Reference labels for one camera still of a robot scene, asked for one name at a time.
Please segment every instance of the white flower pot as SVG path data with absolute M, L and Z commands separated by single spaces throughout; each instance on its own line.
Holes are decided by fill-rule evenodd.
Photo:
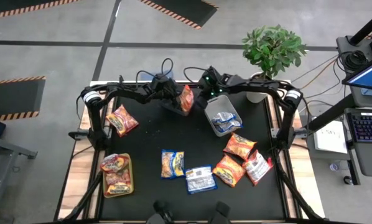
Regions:
M 250 78 L 253 78 L 254 76 L 256 75 L 260 75 L 262 72 L 256 72 L 254 74 L 251 75 Z M 252 103 L 259 103 L 261 102 L 263 99 L 265 99 L 265 97 L 267 97 L 267 93 L 254 93 L 254 92 L 247 92 L 246 94 L 247 96 L 247 99 L 252 102 Z

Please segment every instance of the monitor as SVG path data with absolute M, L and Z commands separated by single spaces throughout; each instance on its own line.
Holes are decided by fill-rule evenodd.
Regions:
M 372 61 L 365 68 L 346 77 L 342 83 L 372 90 Z

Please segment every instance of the potted plant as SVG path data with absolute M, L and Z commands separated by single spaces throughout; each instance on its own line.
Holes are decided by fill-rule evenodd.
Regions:
M 271 80 L 291 64 L 299 67 L 301 55 L 306 54 L 301 38 L 280 25 L 254 29 L 247 33 L 243 44 L 243 56 L 262 70 L 253 74 L 253 79 Z M 265 93 L 247 93 L 248 100 L 253 103 L 259 103 L 266 96 Z

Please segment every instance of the red snack bag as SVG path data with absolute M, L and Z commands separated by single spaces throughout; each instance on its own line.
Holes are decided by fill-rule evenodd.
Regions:
M 253 149 L 256 142 L 245 139 L 238 134 L 232 133 L 224 152 L 229 152 L 240 156 L 245 161 L 248 159 L 249 152 Z
M 125 169 L 125 170 L 120 171 L 118 173 L 106 174 L 106 182 L 107 182 L 108 185 L 113 185 L 113 184 L 117 184 L 117 183 L 130 184 L 131 183 L 131 176 L 129 176 L 129 170 Z
M 128 165 L 128 157 L 112 154 L 103 159 L 100 169 L 107 173 L 116 173 Z
M 106 119 L 117 129 L 117 133 L 120 137 L 139 124 L 135 118 L 126 111 L 123 105 L 116 109 L 114 113 L 107 115 Z
M 180 98 L 180 107 L 184 113 L 189 113 L 192 109 L 194 103 L 193 91 L 188 85 L 185 85 L 183 92 L 179 96 Z
M 235 187 L 246 171 L 230 156 L 225 155 L 212 172 L 230 187 Z
M 243 163 L 243 168 L 246 169 L 247 175 L 254 186 L 258 184 L 259 180 L 261 180 L 272 167 L 272 162 L 270 160 L 266 162 L 265 158 L 263 158 L 258 150 L 255 150 L 249 159 Z

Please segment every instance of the snack bag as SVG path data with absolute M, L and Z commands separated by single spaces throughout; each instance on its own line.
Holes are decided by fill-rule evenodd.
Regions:
M 235 187 L 246 171 L 235 162 L 230 156 L 225 155 L 216 165 L 213 173 L 221 178 L 224 183 Z
M 218 130 L 220 133 L 224 133 L 225 131 L 232 129 L 233 127 L 242 128 L 243 125 L 236 120 L 232 120 L 224 124 L 215 124 L 216 130 Z
M 139 124 L 135 118 L 126 111 L 123 105 L 116 109 L 114 113 L 107 115 L 106 119 L 117 129 L 117 133 L 120 137 Z
M 131 183 L 131 176 L 129 175 L 129 170 L 125 169 L 118 173 L 106 174 L 106 181 L 108 185 L 113 185 L 117 183 Z
M 184 90 L 179 96 L 179 99 L 182 111 L 188 114 L 190 112 L 190 109 L 192 109 L 194 103 L 193 91 L 190 89 L 188 85 L 185 85 Z
M 259 180 L 270 170 L 273 165 L 271 162 L 266 162 L 265 158 L 255 150 L 249 159 L 243 163 L 243 168 L 246 169 L 249 179 L 254 186 L 258 184 Z
M 116 173 L 128 165 L 128 157 L 112 154 L 103 159 L 100 169 L 107 173 Z
M 253 149 L 255 143 L 233 133 L 223 151 L 240 156 L 247 161 L 249 152 Z
M 110 185 L 105 192 L 105 195 L 115 195 L 128 193 L 131 190 L 128 184 L 118 182 L 117 184 Z
M 187 192 L 189 194 L 218 188 L 211 168 L 211 166 L 203 166 L 186 170 Z
M 173 179 L 175 177 L 183 177 L 185 175 L 184 154 L 184 152 L 162 150 L 161 177 L 163 179 Z
M 213 124 L 225 124 L 231 120 L 234 120 L 236 115 L 229 112 L 219 112 L 212 119 Z

